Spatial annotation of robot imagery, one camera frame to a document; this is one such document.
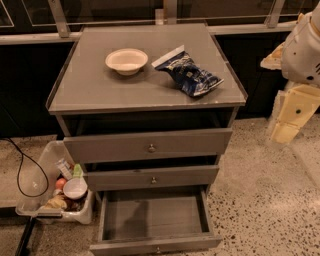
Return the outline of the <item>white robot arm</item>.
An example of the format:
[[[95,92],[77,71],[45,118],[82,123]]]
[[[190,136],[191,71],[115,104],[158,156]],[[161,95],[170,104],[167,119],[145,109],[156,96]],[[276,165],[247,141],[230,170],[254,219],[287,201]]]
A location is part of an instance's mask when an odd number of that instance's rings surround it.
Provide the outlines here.
[[[281,93],[280,112],[271,139],[290,143],[320,106],[320,3],[300,14],[286,40],[265,57],[260,66],[280,70],[293,84]]]

